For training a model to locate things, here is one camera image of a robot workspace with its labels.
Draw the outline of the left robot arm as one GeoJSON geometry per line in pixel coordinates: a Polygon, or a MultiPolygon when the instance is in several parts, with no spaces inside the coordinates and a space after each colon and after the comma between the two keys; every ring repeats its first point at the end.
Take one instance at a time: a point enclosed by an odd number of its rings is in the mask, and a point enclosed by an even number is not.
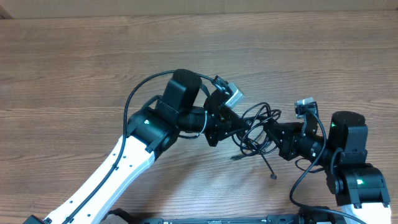
{"type": "Polygon", "coordinates": [[[168,72],[172,77],[161,95],[153,96],[132,116],[124,110],[123,134],[105,161],[61,206],[44,219],[31,215],[26,223],[99,223],[130,186],[178,138],[204,134],[210,146],[246,128],[233,108],[243,100],[234,84],[215,77],[209,93],[206,75],[190,70],[168,72]]]}

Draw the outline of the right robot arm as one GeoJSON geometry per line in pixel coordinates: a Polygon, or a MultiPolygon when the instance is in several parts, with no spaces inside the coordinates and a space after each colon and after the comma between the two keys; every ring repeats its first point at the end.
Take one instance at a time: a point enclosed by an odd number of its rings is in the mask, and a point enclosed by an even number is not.
{"type": "Polygon", "coordinates": [[[341,210],[294,201],[299,207],[294,223],[390,223],[391,200],[385,178],[366,161],[368,127],[364,116],[338,111],[332,116],[330,132],[321,135],[317,135],[317,129],[324,126],[316,113],[306,112],[302,117],[302,123],[268,121],[263,130],[283,159],[310,161],[305,174],[321,166],[341,210]]]}

